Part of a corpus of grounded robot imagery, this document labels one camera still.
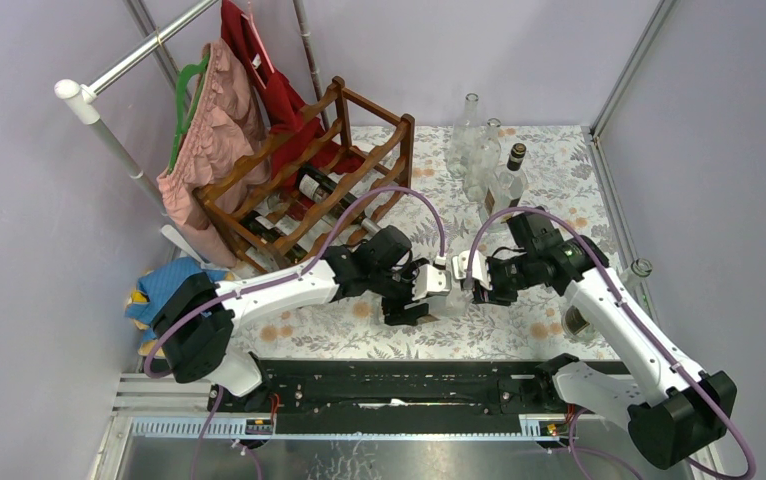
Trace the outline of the green wine bottle brown label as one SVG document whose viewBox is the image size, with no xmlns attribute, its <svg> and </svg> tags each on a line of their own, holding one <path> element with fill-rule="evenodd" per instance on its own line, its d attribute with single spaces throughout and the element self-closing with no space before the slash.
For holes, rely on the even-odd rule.
<svg viewBox="0 0 766 480">
<path fill-rule="evenodd" d="M 284 236 L 283 232 L 274 223 L 256 210 L 249 212 L 240 221 L 240 224 L 252 234 L 257 235 L 265 243 L 274 243 Z M 295 264 L 301 262 L 307 254 L 308 252 L 302 246 L 294 245 L 282 257 Z"/>
</svg>

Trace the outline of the clear bottle black cap front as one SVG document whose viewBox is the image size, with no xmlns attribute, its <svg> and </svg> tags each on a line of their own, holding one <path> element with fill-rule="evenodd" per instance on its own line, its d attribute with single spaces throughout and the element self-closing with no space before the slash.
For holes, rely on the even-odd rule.
<svg viewBox="0 0 766 480">
<path fill-rule="evenodd" d="M 430 290 L 423 299 L 428 313 L 419 319 L 420 324 L 464 318 L 471 305 L 470 291 L 463 291 L 454 281 L 447 291 Z"/>
</svg>

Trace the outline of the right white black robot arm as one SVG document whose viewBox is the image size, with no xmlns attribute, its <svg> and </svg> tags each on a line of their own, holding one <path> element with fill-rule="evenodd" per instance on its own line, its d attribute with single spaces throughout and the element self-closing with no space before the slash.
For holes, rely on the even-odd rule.
<svg viewBox="0 0 766 480">
<path fill-rule="evenodd" d="M 567 403 L 624 428 L 651 465 L 667 470 L 726 435 L 737 386 L 708 372 L 675 345 L 634 300 L 591 239 L 542 208 L 503 210 L 520 254 L 482 255 L 476 244 L 459 256 L 459 278 L 478 303 L 510 305 L 518 292 L 553 289 L 607 341 L 632 379 L 620 381 L 571 355 L 548 363 L 532 386 L 534 402 L 556 412 Z"/>
</svg>

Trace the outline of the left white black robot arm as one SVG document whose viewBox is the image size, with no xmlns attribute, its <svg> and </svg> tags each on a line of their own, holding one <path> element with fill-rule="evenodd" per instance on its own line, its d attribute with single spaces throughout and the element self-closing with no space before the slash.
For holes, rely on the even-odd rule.
<svg viewBox="0 0 766 480">
<path fill-rule="evenodd" d="M 432 301 L 452 290 L 444 257 L 415 258 L 412 244 L 387 226 L 356 247 L 328 246 L 320 257 L 291 268 L 237 281 L 186 278 L 161 307 L 151 328 L 179 384 L 207 380 L 228 391 L 247 411 L 268 401 L 269 385 L 254 354 L 236 348 L 245 324 L 302 307 L 379 296 L 384 322 L 415 326 Z"/>
</svg>

